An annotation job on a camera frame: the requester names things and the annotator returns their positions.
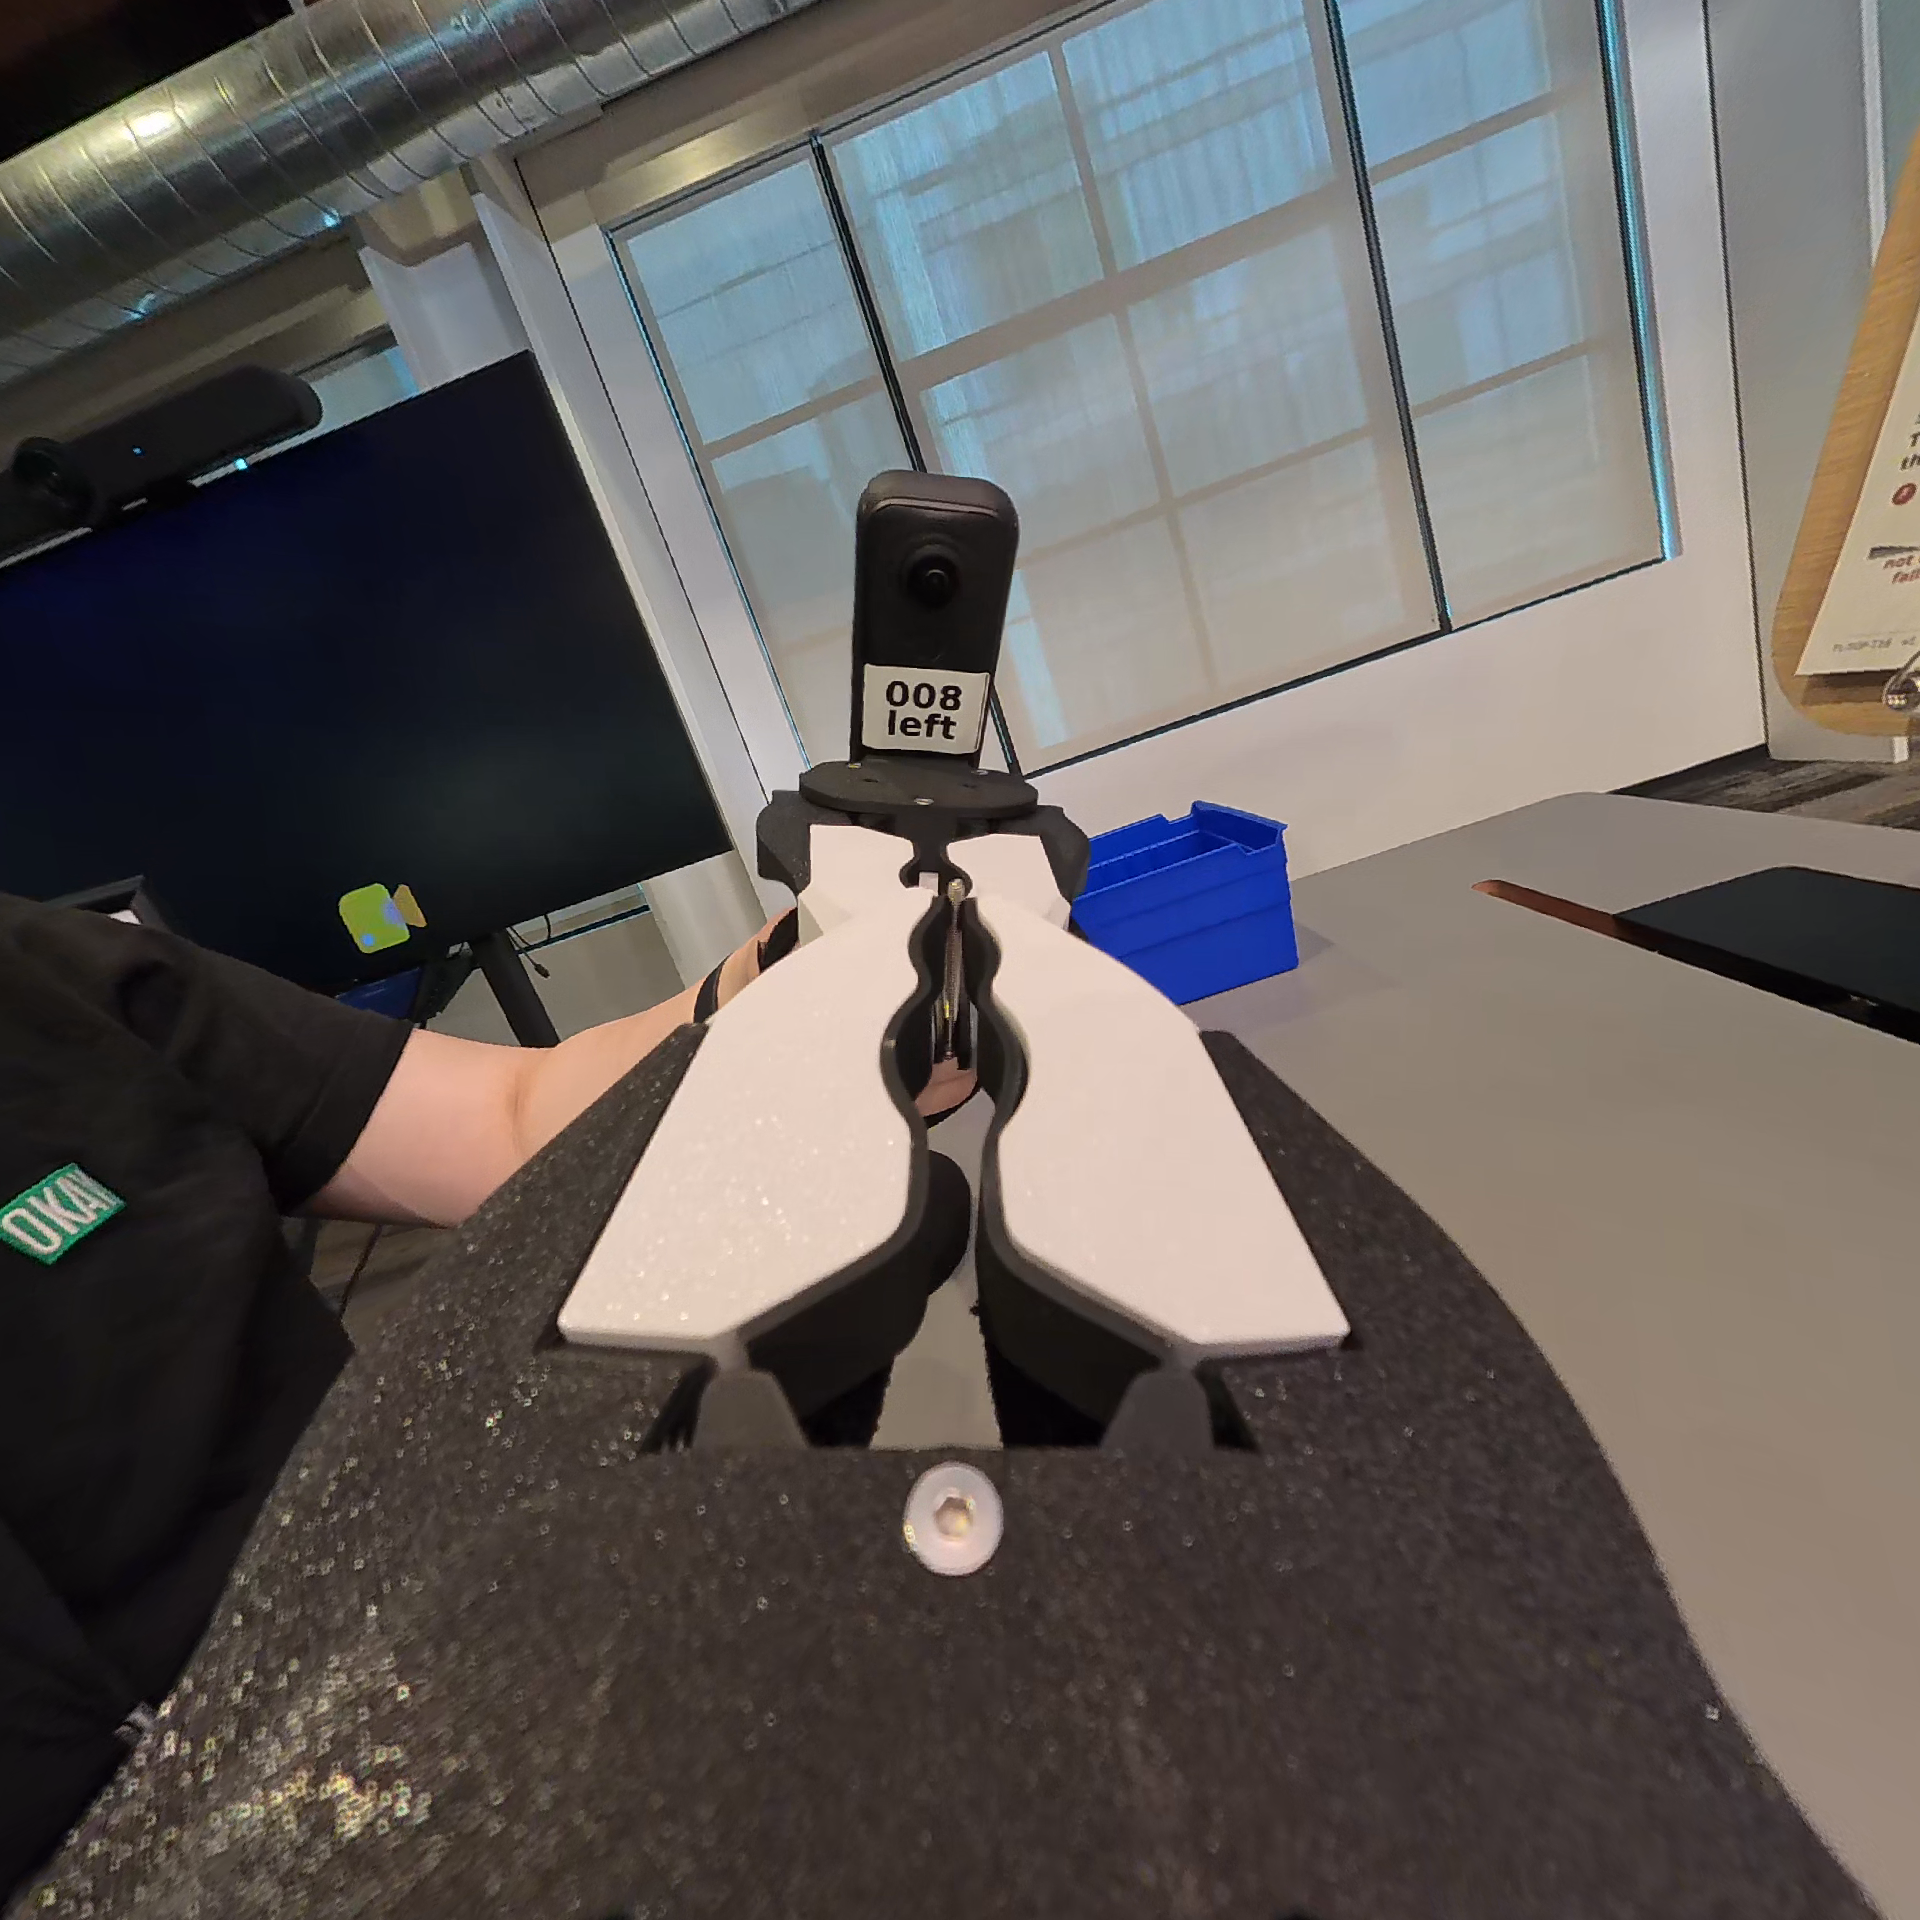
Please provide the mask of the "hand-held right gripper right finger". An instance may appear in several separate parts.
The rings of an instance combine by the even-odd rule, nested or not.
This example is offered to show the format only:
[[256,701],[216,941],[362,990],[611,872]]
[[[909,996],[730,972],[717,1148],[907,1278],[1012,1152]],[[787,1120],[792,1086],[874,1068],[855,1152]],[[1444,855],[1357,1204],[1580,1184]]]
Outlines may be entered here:
[[1023,1088],[999,1132],[1014,1264],[1174,1359],[1344,1342],[1339,1308],[1188,1014],[1007,893],[973,893]]

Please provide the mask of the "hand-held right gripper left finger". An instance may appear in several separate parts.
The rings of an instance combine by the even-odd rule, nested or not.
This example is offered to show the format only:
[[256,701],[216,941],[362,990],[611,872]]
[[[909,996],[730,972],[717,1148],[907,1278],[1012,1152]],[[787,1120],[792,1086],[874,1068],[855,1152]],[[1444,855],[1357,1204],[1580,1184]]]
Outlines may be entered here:
[[708,1022],[559,1308],[570,1344],[743,1359],[902,1226],[923,1132],[879,1049],[935,905],[893,886]]

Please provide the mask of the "thin metal screw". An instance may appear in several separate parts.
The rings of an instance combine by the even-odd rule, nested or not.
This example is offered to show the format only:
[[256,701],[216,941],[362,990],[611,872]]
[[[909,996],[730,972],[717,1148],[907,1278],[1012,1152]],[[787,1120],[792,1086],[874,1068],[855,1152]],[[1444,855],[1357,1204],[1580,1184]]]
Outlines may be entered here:
[[968,879],[950,878],[943,884],[946,925],[941,984],[933,1002],[933,1062],[968,1069],[973,1062],[973,1014],[968,1002],[962,902],[968,898]]

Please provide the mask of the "blue plastic bin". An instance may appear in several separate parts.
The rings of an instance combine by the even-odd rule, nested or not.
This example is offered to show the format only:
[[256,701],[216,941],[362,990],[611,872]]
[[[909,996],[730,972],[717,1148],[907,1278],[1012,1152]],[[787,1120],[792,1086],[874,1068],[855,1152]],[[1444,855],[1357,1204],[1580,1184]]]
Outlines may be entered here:
[[1100,832],[1072,920],[1176,1002],[1294,972],[1285,834],[1282,822],[1208,802]]

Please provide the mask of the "person's left forearm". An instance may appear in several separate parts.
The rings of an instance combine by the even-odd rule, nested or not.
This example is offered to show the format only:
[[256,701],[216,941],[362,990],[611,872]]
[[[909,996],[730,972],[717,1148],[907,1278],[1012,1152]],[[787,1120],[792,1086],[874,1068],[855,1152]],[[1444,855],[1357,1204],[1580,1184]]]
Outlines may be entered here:
[[307,1215],[454,1226],[696,1007],[688,990],[556,1047],[414,1032]]

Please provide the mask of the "grey desk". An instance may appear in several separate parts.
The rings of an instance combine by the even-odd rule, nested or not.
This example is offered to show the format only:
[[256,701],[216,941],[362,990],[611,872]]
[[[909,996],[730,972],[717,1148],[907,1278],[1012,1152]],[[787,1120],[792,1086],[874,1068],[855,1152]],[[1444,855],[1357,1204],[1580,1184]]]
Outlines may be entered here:
[[1915,832],[1565,794],[1294,882],[1197,1000],[1474,1258],[1597,1433],[1763,1754],[1917,1906],[1915,1044],[1478,892],[1613,914]]

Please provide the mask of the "person's left hand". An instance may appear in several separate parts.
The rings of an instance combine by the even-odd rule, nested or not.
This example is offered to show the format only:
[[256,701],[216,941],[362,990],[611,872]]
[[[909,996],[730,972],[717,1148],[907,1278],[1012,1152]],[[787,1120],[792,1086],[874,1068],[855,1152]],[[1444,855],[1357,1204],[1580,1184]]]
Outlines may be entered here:
[[[791,910],[782,912],[780,917],[767,919],[758,927],[758,933],[751,938],[748,938],[741,948],[746,948],[756,959],[756,978],[758,978],[766,968],[778,964],[778,959],[787,958],[797,945],[797,938],[800,938],[800,917],[797,917],[797,910],[791,906]],[[926,1120],[938,1122],[943,1114],[955,1112],[964,1101],[971,1100],[973,1093],[975,1093],[975,1069],[973,1068],[957,1069],[952,1065],[933,1065],[931,1071],[927,1071],[927,1080],[923,1082],[923,1088],[917,1095],[917,1106],[918,1106],[918,1112]]]

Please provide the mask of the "frosted glass window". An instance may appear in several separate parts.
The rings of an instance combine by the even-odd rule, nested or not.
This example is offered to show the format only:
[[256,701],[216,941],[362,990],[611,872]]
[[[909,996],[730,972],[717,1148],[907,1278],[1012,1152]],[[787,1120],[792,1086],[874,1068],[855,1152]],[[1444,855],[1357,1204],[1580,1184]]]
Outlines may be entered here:
[[1018,504],[1028,769],[1656,560],[1607,55],[1596,5],[1115,5],[615,228],[806,757],[882,468]]

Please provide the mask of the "person's black shirt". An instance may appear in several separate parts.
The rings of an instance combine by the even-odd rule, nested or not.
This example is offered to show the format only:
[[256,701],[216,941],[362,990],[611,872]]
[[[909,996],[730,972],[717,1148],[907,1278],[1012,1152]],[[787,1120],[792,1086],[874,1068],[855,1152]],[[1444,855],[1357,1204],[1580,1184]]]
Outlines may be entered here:
[[283,1236],[411,1028],[3,900],[3,1878],[124,1765],[351,1344]]

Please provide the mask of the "black tablet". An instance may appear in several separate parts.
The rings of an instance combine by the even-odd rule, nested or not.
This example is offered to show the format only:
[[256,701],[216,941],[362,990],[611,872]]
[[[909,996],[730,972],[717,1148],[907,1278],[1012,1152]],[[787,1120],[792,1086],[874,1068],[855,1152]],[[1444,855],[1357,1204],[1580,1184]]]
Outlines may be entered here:
[[1917,1040],[1917,892],[1770,868],[1621,910],[1623,937],[1779,998]]

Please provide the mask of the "black video bar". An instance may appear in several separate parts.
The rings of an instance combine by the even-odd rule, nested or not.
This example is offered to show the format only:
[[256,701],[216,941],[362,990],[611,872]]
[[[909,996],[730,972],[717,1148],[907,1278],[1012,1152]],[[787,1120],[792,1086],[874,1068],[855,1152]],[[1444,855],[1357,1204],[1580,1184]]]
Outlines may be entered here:
[[3,558],[184,501],[205,473],[323,422],[299,374],[240,366],[70,438],[23,438],[5,462]]

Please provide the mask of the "wooden board with instruction sheet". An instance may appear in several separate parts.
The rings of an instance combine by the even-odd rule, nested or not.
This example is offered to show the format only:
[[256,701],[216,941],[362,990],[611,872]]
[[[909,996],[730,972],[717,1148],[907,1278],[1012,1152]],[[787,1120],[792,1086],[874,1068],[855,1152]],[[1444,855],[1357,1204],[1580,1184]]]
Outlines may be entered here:
[[1771,622],[1792,708],[1845,735],[1915,740],[1917,148],[1815,464]]

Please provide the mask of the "black desk frame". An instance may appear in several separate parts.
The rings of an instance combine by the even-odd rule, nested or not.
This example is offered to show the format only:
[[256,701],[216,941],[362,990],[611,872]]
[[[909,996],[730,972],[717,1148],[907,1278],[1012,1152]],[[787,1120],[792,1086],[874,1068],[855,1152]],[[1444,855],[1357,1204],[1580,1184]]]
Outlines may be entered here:
[[475,948],[464,948],[461,958],[471,958],[471,966],[432,1022],[434,1030],[487,1044],[551,1049],[559,1041],[534,972],[520,959],[509,933],[487,935]]

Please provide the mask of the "black wall screen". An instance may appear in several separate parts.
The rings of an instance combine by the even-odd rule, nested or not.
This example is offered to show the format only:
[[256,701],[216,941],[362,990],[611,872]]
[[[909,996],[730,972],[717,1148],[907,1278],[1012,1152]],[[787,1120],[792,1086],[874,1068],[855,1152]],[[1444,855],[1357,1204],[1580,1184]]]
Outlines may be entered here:
[[315,990],[732,849],[532,353],[5,567],[3,884]]

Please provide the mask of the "silver air duct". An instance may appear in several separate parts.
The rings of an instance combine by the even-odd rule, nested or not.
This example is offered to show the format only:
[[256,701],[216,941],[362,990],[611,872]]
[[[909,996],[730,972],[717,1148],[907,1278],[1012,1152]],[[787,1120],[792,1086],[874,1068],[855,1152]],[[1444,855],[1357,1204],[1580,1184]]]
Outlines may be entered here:
[[3,166],[3,380],[803,1],[324,1]]

